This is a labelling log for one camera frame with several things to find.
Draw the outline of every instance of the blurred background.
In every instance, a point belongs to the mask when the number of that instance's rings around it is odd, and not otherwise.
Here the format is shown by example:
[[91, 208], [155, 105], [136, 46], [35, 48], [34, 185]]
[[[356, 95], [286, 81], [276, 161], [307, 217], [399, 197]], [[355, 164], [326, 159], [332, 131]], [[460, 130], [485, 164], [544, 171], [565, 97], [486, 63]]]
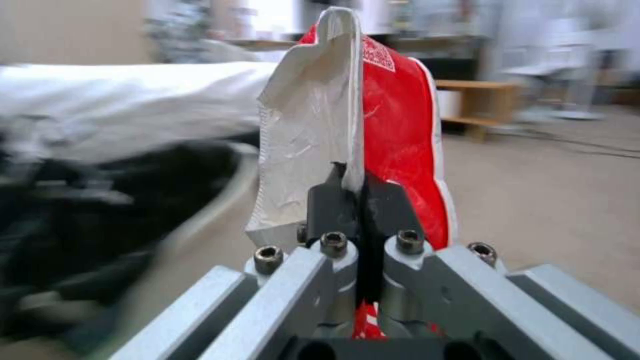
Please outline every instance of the blurred background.
[[640, 1], [2, 0], [0, 358], [108, 357], [242, 269], [256, 98], [329, 6], [436, 79], [460, 242], [640, 312]]

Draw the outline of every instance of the red and white bag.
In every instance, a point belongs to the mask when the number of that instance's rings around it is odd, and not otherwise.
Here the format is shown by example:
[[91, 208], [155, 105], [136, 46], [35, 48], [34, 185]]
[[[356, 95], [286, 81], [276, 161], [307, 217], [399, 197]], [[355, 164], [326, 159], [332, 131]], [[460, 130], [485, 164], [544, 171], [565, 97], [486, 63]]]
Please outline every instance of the red and white bag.
[[256, 245], [296, 246], [307, 191], [324, 182], [331, 161], [347, 163], [342, 187], [356, 193], [364, 168], [401, 184], [434, 249], [456, 241], [433, 78], [416, 59], [363, 36], [351, 10], [325, 11], [259, 101], [260, 188], [247, 225]]

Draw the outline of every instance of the qr code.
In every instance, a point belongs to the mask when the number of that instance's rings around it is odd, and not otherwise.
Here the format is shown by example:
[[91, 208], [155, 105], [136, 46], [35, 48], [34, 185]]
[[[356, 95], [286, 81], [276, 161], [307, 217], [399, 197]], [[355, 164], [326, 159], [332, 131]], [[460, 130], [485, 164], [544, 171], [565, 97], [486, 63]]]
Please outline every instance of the qr code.
[[396, 65], [389, 54], [389, 50], [381, 43], [369, 38], [363, 37], [362, 41], [362, 57], [367, 63], [396, 72]]

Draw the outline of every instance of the screw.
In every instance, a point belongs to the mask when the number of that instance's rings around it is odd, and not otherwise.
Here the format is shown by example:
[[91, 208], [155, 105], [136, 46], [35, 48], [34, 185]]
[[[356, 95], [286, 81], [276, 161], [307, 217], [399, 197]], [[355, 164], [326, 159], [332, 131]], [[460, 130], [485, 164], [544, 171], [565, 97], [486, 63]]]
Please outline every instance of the screw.
[[424, 239], [415, 230], [400, 230], [396, 236], [396, 248], [403, 254], [420, 254], [424, 249]]
[[282, 264], [284, 256], [279, 247], [273, 245], [258, 248], [253, 253], [255, 269], [262, 275], [271, 275]]
[[300, 224], [296, 228], [296, 239], [298, 240], [298, 245], [304, 246], [307, 244], [307, 225]]
[[341, 258], [347, 253], [347, 237], [340, 231], [324, 233], [320, 237], [320, 251], [329, 258]]
[[467, 245], [467, 249], [471, 250], [480, 260], [489, 264], [490, 267], [495, 267], [495, 262], [498, 260], [498, 253], [493, 247], [488, 244], [475, 242]]

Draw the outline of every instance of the cable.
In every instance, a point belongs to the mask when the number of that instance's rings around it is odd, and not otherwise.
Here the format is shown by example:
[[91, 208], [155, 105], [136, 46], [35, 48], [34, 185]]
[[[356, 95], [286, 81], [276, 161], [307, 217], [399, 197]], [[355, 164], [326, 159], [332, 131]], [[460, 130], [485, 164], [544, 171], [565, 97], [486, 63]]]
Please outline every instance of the cable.
[[[636, 150], [636, 149], [626, 149], [623, 147], [603, 145], [599, 143], [583, 142], [580, 140], [571, 140], [571, 139], [563, 138], [561, 136], [558, 136], [552, 133], [546, 133], [544, 131], [539, 131], [539, 130], [526, 129], [525, 131], [527, 131], [528, 133], [540, 134], [542, 136], [525, 135], [525, 134], [505, 134], [505, 133], [496, 133], [496, 135], [512, 136], [517, 138], [528, 138], [528, 139], [544, 140], [544, 141], [560, 142], [560, 143], [572, 143], [575, 145], [592, 146], [592, 147], [598, 147], [601, 149], [607, 149], [612, 151], [640, 153], [640, 150]], [[579, 152], [581, 154], [604, 155], [604, 156], [614, 156], [618, 158], [640, 159], [640, 156], [634, 156], [629, 154], [616, 154], [615, 152], [583, 151], [583, 150], [573, 150], [573, 149], [571, 149], [571, 151]]]

